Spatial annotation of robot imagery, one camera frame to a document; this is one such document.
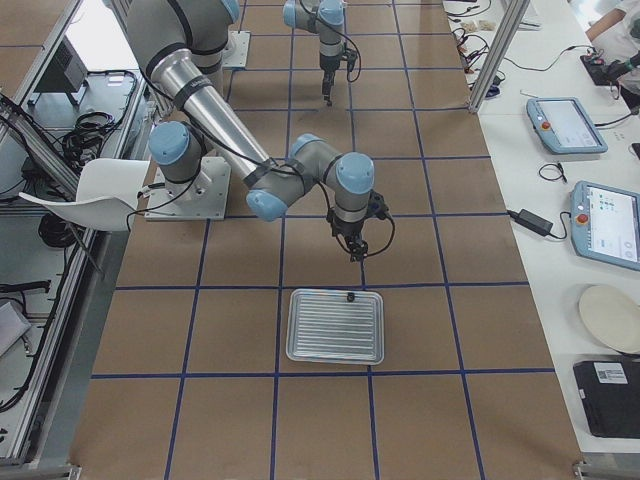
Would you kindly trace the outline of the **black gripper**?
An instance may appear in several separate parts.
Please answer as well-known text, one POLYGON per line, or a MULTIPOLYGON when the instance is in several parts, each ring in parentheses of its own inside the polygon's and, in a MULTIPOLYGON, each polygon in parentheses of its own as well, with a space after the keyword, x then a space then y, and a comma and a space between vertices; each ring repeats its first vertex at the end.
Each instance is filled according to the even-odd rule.
POLYGON ((320 68, 323 70, 322 95, 327 106, 332 105, 331 91, 335 82, 336 72, 341 63, 346 63, 347 80, 356 66, 356 51, 348 47, 322 47, 319 54, 320 68))
POLYGON ((330 207, 327 211, 326 221, 331 226, 332 236, 339 246, 349 254, 351 262, 362 262, 367 258, 379 255, 390 247, 390 241, 375 252, 369 251, 368 243, 362 237, 364 222, 370 218, 390 220, 389 207, 382 194, 371 192, 368 204, 362 219, 356 222, 347 222, 337 215, 338 206, 330 207))

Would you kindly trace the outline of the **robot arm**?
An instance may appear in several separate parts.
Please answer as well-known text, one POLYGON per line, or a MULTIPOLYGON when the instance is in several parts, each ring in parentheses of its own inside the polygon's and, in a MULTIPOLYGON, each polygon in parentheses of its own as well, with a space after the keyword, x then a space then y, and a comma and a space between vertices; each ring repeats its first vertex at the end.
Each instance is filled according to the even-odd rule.
POLYGON ((331 92, 341 64, 346 63, 347 75, 350 75, 360 61, 357 46, 348 46, 345 8, 346 3, 339 0, 286 1, 283 6, 283 20, 287 26, 316 34, 319 38, 319 65, 323 71, 321 91, 328 106, 332 105, 331 92))
POLYGON ((268 155, 218 89, 229 28, 239 15, 235 1, 134 1, 125 35, 146 80, 188 117, 185 128, 221 148, 241 175, 257 217, 274 221, 314 187, 331 189, 325 201, 332 235, 351 261, 364 261, 371 255, 365 221, 391 218, 373 189, 373 161, 313 134, 300 136, 282 164, 268 155))

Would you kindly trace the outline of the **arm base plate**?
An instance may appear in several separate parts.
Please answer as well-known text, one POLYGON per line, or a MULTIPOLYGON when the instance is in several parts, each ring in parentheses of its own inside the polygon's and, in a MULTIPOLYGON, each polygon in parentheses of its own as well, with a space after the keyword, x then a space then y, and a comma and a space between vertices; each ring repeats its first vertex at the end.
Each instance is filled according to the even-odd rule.
POLYGON ((242 70, 246 68, 251 33, 249 31, 230 31, 228 42, 223 51, 222 67, 226 70, 242 70))
POLYGON ((166 184, 149 191, 147 211, 149 221, 195 221, 225 218, 231 167, 222 157, 204 157, 199 176, 186 193, 175 200, 189 183, 166 184))

